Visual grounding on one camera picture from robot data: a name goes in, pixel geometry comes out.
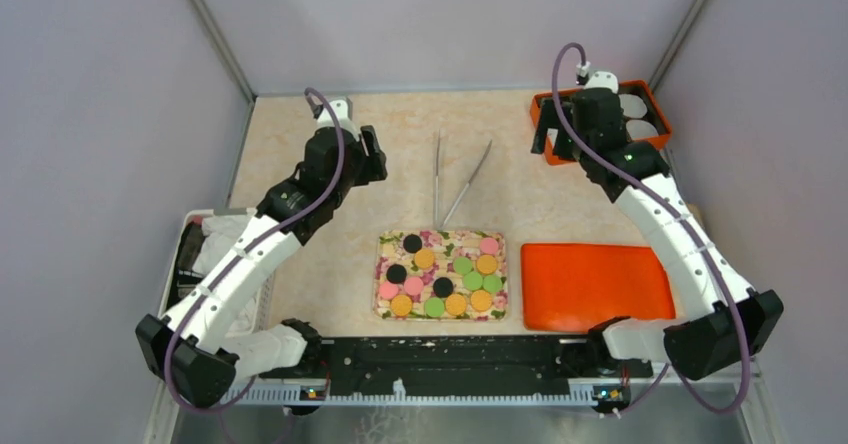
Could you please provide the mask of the orange cookie box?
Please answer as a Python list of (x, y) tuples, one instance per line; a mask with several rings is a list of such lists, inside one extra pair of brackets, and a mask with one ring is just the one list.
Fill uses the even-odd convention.
[[(646, 142), (651, 143), (658, 150), (663, 149), (665, 147), (665, 145), (667, 144), (667, 142), (669, 141), (671, 135), (672, 135), (672, 127), (669, 124), (666, 117), (664, 116), (662, 110), (660, 109), (651, 89), (647, 86), (647, 84), (644, 81), (641, 81), (641, 80), (625, 81), (625, 82), (623, 82), (619, 85), (618, 95), (620, 95), (620, 94), (633, 94), (633, 95), (640, 96), (645, 101), (645, 103), (647, 104), (647, 108), (648, 108), (648, 113), (642, 120), (651, 122), (652, 124), (655, 125), (655, 127), (659, 131), (658, 137), (654, 137), (654, 138), (650, 138), (650, 139), (643, 139), (643, 140), (632, 140), (628, 135), (629, 139), (632, 140), (632, 141), (646, 141)], [(625, 129), (626, 129), (626, 122), (628, 120), (631, 120), (631, 119), (627, 119), (623, 115), (623, 120), (624, 120), (624, 123), (625, 123)], [(550, 166), (558, 166), (558, 165), (569, 164), (569, 163), (572, 163), (573, 161), (546, 161), (546, 162)]]

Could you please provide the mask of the metal tongs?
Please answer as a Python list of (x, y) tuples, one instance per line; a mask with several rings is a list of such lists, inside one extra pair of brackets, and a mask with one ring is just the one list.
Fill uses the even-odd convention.
[(453, 216), (456, 214), (458, 208), (465, 199), (465, 196), (477, 180), (478, 175), (480, 174), (484, 164), (487, 162), (493, 149), (493, 140), (489, 139), (474, 166), (471, 168), (468, 175), (462, 180), (459, 180), (459, 177), (456, 174), (449, 173), (447, 175), (449, 189), (454, 190), (455, 193), (452, 195), (450, 205), (446, 206), (442, 203), (442, 187), (444, 181), (442, 176), (444, 164), (443, 142), (443, 132), (442, 129), (439, 128), (434, 134), (432, 170), (432, 224), (438, 230), (444, 229), (451, 222)]

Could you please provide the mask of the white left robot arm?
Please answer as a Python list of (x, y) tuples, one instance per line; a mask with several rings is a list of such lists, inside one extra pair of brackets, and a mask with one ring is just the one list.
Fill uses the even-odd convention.
[(135, 329), (147, 367), (187, 409), (225, 407), (233, 384), (277, 369), (303, 378), (319, 368), (320, 336), (297, 319), (228, 334), (248, 301), (331, 221), (352, 188), (387, 177), (376, 131), (354, 124), (350, 99), (327, 100), (309, 88), (306, 100), (316, 130), (293, 174), (267, 191), (243, 233), (187, 296)]

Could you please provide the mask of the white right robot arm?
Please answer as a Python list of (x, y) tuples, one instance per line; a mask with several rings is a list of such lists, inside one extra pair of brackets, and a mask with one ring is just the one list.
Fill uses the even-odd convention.
[(587, 364), (612, 376), (628, 359), (661, 362), (687, 381), (737, 365), (748, 379), (784, 304), (774, 291), (757, 291), (717, 250), (656, 146), (631, 137), (621, 98), (614, 74), (582, 70), (577, 88), (538, 94), (531, 104), (532, 153), (579, 164), (636, 226), (678, 296), (674, 319), (621, 316), (596, 326)]

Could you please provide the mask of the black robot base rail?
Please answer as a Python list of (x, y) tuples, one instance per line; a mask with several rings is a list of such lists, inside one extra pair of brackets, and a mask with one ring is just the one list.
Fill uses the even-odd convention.
[(554, 405), (610, 412), (631, 402), (650, 362), (616, 361), (585, 335), (320, 337), (293, 367), (262, 374), (298, 386), (296, 410), (335, 405)]

